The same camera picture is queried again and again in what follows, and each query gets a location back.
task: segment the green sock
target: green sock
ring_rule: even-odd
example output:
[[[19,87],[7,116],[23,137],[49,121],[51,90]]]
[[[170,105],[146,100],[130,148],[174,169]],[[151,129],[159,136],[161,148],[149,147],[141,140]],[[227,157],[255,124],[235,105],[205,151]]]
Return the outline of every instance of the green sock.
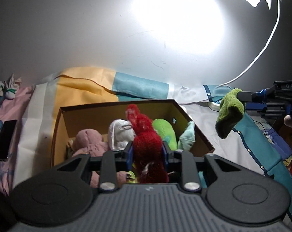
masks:
[[[220,111],[216,121],[216,132],[220,138],[226,138],[233,127],[244,117],[245,107],[236,95],[241,89],[233,89],[220,103]]]

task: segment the phone screen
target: phone screen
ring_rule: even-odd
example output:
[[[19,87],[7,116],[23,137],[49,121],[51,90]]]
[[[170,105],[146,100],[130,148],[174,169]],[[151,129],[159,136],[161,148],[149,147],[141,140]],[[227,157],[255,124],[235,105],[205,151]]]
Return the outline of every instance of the phone screen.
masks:
[[[0,131],[0,161],[7,161],[17,120],[5,121]]]

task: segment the open box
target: open box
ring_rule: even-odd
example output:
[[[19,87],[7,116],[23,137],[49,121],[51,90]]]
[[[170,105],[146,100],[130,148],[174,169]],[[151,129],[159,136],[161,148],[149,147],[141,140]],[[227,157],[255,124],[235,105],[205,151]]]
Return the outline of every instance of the open box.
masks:
[[[74,138],[83,129],[95,129],[107,141],[108,127],[116,119],[126,119],[128,105],[136,104],[142,114],[151,119],[165,119],[173,127],[176,139],[184,132],[191,118],[175,102],[175,100],[144,100],[126,102],[108,102],[61,107],[56,120],[51,166],[55,166],[67,159],[66,145],[70,138]],[[195,125],[196,142],[190,152],[194,156],[203,156],[213,149],[208,139]]]

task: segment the green plush toy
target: green plush toy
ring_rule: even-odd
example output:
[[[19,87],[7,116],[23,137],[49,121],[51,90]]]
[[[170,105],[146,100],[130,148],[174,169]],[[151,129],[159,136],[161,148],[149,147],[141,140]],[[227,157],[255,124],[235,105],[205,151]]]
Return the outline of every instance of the green plush toy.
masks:
[[[233,89],[220,103],[220,111],[216,121],[216,131],[220,138],[226,138],[233,127],[244,117],[245,106],[236,95],[241,89]]]
[[[177,149],[176,135],[171,124],[164,119],[155,119],[152,125],[162,140],[167,142],[172,151],[175,151]]]

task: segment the finger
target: finger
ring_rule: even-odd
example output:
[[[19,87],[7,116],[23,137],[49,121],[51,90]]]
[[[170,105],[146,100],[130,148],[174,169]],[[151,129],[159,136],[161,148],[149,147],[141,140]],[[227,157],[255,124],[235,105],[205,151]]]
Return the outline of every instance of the finger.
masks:
[[[292,127],[292,117],[290,115],[285,116],[283,121],[286,126]]]

